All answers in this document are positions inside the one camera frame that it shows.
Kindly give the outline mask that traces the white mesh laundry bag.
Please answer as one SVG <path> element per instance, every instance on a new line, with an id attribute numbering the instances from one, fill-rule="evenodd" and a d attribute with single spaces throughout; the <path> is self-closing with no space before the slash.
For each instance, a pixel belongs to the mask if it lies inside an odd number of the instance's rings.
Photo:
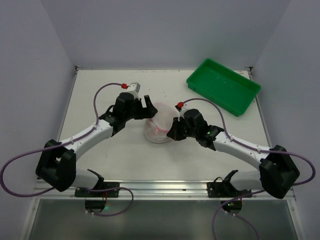
<path id="1" fill-rule="evenodd" d="M 172 127 L 173 118 L 179 114 L 173 107 L 164 103 L 154 103 L 157 113 L 154 117 L 146 119 L 144 124 L 144 136 L 146 139 L 155 144 L 170 142 L 167 133 Z"/>

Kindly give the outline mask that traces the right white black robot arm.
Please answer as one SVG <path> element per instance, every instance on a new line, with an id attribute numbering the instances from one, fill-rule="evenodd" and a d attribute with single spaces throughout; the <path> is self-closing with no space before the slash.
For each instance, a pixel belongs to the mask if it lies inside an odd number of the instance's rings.
<path id="1" fill-rule="evenodd" d="M 212 188 L 220 196 L 236 197 L 252 190 L 264 190 L 277 199 L 283 199 L 300 176 L 297 166 L 280 145 L 274 148 L 245 142 L 228 136 L 226 130 L 209 125 L 197 109 L 189 109 L 174 117 L 167 137 L 174 141 L 194 138 L 202 147 L 229 154 L 254 167 L 253 171 L 232 170 Z"/>

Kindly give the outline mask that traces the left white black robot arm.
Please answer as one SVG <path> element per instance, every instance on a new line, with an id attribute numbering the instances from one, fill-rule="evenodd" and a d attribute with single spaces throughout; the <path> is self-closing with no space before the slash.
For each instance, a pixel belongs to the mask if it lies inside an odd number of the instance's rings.
<path id="1" fill-rule="evenodd" d="M 112 109 L 99 116 L 92 126 L 61 142 L 48 141 L 37 164 L 36 175 L 59 192 L 70 187 L 102 191 L 104 178 L 91 169 L 78 169 L 77 161 L 97 144 L 116 135 L 128 121 L 153 118 L 158 110 L 148 95 L 144 100 L 145 107 L 140 98 L 122 92 Z"/>

